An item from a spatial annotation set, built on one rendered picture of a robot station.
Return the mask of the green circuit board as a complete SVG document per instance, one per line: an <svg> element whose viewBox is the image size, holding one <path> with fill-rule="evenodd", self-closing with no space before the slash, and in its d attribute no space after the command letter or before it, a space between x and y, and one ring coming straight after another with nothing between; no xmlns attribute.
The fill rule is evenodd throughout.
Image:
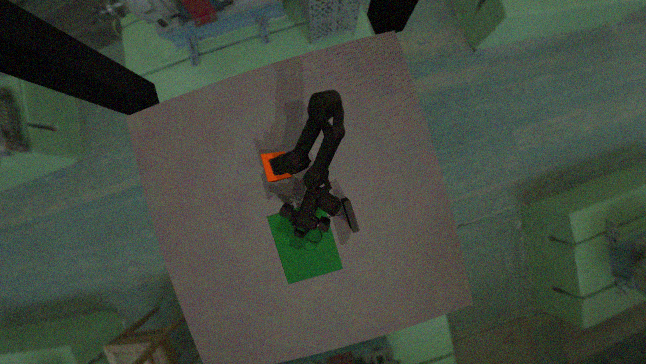
<svg viewBox="0 0 646 364"><path fill-rule="evenodd" d="M294 236L290 217L267 217L288 284L343 269L331 227L316 242L321 239L318 228L303 238Z"/></svg>

